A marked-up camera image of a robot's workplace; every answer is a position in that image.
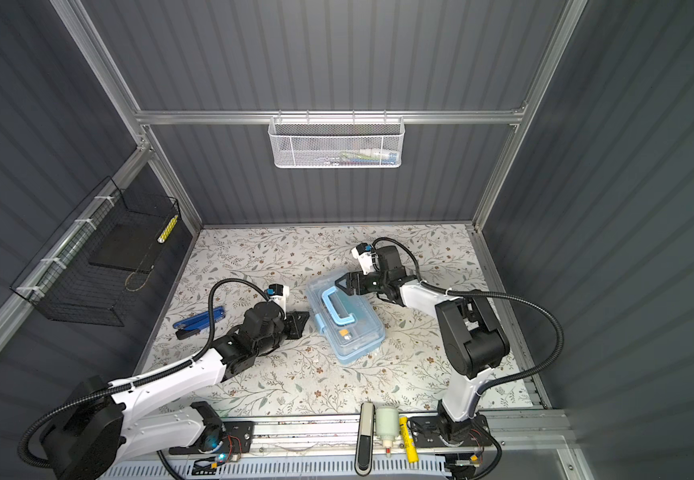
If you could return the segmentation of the blue plastic tool box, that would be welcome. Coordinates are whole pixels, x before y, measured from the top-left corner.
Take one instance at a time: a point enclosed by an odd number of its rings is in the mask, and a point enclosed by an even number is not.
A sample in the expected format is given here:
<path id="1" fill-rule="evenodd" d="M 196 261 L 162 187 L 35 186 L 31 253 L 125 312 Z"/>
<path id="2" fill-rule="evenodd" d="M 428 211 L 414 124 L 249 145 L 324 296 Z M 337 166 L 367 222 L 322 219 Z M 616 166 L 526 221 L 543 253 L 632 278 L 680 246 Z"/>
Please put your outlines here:
<path id="1" fill-rule="evenodd" d="M 315 277 L 305 289 L 317 330 L 328 340 L 342 365 L 374 352 L 386 338 L 384 324 L 367 298 L 346 295 L 335 286 L 335 281 L 348 272 L 347 267 L 332 270 Z M 340 329 L 349 329 L 352 338 L 341 338 Z"/>

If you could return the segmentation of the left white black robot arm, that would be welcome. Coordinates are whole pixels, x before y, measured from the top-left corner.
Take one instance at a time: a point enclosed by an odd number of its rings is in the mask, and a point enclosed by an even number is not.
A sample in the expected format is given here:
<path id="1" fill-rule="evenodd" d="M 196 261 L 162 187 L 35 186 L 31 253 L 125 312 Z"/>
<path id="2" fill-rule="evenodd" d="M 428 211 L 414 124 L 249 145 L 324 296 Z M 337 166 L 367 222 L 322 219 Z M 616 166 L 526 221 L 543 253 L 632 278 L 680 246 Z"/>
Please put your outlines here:
<path id="1" fill-rule="evenodd" d="M 208 402 L 165 414 L 160 408 L 229 380 L 283 341 L 301 338 L 309 318 L 306 311 L 287 313 L 274 301 L 261 302 L 197 360 L 114 381 L 111 395 L 91 401 L 85 396 L 98 392 L 102 381 L 81 383 L 70 408 L 52 417 L 40 435 L 49 467 L 59 479 L 96 479 L 117 463 L 167 449 L 226 455 L 233 438 Z"/>

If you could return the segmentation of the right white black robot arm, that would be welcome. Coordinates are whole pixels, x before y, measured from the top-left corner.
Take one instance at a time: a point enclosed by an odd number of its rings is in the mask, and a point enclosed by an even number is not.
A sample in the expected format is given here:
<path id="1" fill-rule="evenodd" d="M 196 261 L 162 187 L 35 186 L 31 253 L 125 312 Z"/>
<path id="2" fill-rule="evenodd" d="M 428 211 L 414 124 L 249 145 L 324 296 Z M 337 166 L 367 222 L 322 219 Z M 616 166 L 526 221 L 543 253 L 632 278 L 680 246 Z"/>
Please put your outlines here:
<path id="1" fill-rule="evenodd" d="M 510 343 L 490 302 L 434 287 L 402 264 L 398 248 L 360 243 L 351 250 L 358 271 L 335 282 L 347 295 L 374 293 L 386 301 L 437 320 L 444 352 L 453 373 L 439 401 L 437 431 L 449 444 L 468 435 L 486 384 L 510 352 Z"/>

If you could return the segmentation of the white glue bottle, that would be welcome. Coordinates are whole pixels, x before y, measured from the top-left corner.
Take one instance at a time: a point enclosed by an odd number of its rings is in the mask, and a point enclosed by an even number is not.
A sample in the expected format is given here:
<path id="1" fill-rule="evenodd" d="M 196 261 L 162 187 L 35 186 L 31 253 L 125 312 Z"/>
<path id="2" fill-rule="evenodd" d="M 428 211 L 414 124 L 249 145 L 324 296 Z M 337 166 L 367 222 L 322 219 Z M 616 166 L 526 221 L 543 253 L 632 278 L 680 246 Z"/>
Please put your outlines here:
<path id="1" fill-rule="evenodd" d="M 382 406 L 376 410 L 376 435 L 379 437 L 387 456 L 396 439 L 400 436 L 399 411 L 391 406 Z"/>

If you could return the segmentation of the yellow marker in black basket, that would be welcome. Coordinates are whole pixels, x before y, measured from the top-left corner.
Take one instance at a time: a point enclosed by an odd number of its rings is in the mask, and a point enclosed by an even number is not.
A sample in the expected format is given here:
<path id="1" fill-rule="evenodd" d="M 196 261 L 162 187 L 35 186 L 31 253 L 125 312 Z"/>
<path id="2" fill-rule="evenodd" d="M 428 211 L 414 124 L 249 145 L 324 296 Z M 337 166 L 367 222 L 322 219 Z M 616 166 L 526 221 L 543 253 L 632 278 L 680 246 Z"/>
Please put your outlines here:
<path id="1" fill-rule="evenodd" d="M 171 233 L 175 229 L 176 225 L 178 224 L 179 221 L 179 215 L 176 214 L 174 215 L 169 222 L 165 225 L 161 233 L 159 234 L 157 238 L 157 242 L 159 244 L 164 244 L 170 237 Z"/>

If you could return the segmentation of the black pad in basket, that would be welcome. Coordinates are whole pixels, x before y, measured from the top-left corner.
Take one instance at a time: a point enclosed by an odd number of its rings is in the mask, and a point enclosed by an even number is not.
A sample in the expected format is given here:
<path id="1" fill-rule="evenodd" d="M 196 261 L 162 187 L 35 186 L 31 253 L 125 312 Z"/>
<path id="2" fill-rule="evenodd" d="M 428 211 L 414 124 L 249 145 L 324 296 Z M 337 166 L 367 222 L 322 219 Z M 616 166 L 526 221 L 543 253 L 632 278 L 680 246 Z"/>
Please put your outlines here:
<path id="1" fill-rule="evenodd" d="M 150 273 L 165 244 L 159 244 L 155 227 L 116 225 L 91 254 L 89 264 L 96 267 L 137 273 Z"/>

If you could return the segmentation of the black white handheld device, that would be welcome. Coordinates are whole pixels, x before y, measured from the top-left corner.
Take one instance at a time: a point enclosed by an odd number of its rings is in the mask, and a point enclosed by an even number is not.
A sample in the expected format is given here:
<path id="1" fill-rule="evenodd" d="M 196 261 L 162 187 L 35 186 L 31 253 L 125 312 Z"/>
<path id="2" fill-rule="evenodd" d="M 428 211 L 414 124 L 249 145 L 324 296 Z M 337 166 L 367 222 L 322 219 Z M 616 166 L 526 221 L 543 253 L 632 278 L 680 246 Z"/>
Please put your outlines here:
<path id="1" fill-rule="evenodd" d="M 364 402 L 360 410 L 355 452 L 355 471 L 362 477 L 368 476 L 373 468 L 374 418 L 374 404 Z"/>

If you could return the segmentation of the blue handled pliers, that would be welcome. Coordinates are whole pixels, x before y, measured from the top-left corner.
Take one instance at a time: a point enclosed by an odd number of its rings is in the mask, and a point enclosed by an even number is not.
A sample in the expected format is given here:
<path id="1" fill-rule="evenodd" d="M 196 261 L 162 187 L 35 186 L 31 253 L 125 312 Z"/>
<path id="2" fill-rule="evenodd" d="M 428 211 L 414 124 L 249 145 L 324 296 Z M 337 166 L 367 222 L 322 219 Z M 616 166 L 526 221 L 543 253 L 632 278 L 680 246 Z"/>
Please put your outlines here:
<path id="1" fill-rule="evenodd" d="M 178 340 L 184 340 L 209 327 L 209 320 L 214 319 L 215 322 L 225 317 L 225 309 L 223 306 L 216 307 L 212 314 L 208 311 L 180 320 L 173 324 L 175 335 Z"/>

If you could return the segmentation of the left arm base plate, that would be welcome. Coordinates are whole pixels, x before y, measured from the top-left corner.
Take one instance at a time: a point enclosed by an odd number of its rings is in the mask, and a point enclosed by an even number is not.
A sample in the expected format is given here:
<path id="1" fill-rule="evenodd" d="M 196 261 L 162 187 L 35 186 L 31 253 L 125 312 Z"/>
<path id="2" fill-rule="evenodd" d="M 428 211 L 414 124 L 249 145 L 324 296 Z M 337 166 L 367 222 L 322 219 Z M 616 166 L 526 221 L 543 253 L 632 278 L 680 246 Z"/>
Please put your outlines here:
<path id="1" fill-rule="evenodd" d="M 224 422 L 221 428 L 210 426 L 187 447 L 172 447 L 170 455 L 242 455 L 250 452 L 255 423 L 251 421 Z"/>

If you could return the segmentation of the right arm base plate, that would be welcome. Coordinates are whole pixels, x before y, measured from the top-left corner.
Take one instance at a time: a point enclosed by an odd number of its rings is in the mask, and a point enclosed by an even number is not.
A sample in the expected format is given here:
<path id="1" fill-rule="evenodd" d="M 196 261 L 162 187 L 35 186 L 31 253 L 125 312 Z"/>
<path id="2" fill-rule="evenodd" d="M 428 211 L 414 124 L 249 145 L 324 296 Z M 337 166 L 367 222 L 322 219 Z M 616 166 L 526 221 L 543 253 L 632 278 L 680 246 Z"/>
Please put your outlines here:
<path id="1" fill-rule="evenodd" d="M 409 417 L 409 429 L 418 448 L 490 447 L 489 426 L 483 415 L 461 422 L 448 423 L 439 416 Z"/>

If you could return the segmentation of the yellow marker on rail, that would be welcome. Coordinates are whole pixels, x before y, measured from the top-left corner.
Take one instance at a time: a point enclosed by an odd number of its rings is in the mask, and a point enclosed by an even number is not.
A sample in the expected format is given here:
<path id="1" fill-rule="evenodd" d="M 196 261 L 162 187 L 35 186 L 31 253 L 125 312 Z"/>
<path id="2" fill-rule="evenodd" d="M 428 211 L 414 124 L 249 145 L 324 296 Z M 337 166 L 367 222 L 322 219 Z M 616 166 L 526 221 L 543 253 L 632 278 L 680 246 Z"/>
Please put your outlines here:
<path id="1" fill-rule="evenodd" d="M 409 464 L 416 464 L 419 462 L 419 454 L 414 443 L 412 429 L 410 428 L 410 419 L 406 416 L 401 416 L 399 426 L 406 459 Z"/>

